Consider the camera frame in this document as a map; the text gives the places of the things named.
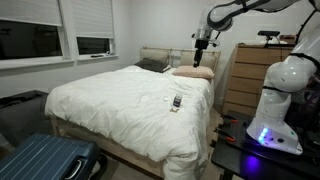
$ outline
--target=white wall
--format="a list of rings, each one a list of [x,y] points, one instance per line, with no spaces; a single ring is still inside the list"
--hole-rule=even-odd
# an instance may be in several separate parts
[[[226,0],[132,0],[131,19],[134,55],[139,57],[142,46],[167,48],[193,48],[191,34],[198,27],[199,18],[205,5],[225,3]],[[220,36],[221,45],[219,67],[216,72],[216,103],[222,104],[224,96],[226,67],[232,50],[237,43],[259,43],[259,30],[278,30],[282,34],[295,34],[300,25],[312,12],[308,1],[301,1],[277,14],[249,12],[234,18],[234,26]],[[317,14],[305,32],[317,25]]]
[[[79,65],[60,64],[0,71],[0,97],[38,89],[50,92],[54,87],[97,73],[117,70],[131,64],[130,0],[114,0],[114,28],[118,59],[94,60]]]

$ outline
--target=cable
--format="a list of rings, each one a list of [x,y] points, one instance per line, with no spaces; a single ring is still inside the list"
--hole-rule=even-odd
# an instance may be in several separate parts
[[[313,15],[317,12],[317,10],[313,10],[312,13],[309,15],[309,17],[306,19],[306,21],[301,25],[301,28],[297,34],[297,37],[296,37],[296,42],[295,44],[298,44],[299,43],[299,38],[300,38],[300,35],[304,29],[304,27],[307,25],[307,23],[310,21],[310,19],[313,17]]]

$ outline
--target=phone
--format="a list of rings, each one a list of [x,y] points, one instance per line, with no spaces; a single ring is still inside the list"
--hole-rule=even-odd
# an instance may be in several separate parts
[[[180,107],[182,101],[182,95],[177,94],[176,97],[173,100],[173,106]]]

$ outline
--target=white window blind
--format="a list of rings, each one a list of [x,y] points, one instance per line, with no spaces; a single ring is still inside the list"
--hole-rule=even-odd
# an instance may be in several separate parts
[[[113,38],[111,0],[72,0],[78,37]]]
[[[62,25],[58,0],[0,0],[0,20]]]

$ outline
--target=robotic arm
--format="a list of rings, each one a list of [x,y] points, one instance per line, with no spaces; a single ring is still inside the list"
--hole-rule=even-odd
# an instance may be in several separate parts
[[[202,58],[202,51],[207,49],[211,40],[213,30],[222,32],[229,30],[233,25],[233,17],[249,10],[259,10],[263,12],[278,12],[300,0],[235,0],[231,3],[207,6],[202,12],[198,31],[193,35],[196,39],[196,54],[194,57],[194,67],[199,66]]]
[[[201,16],[196,39],[194,67],[199,66],[202,51],[207,49],[211,33],[227,31],[232,18],[249,10],[278,12],[299,0],[235,0],[228,4],[207,6]],[[320,11],[320,0],[309,0]],[[297,134],[284,122],[291,103],[291,92],[306,86],[308,79],[320,70],[320,26],[294,48],[284,62],[270,66],[264,81],[256,115],[247,133],[262,146],[300,155],[303,150]]]

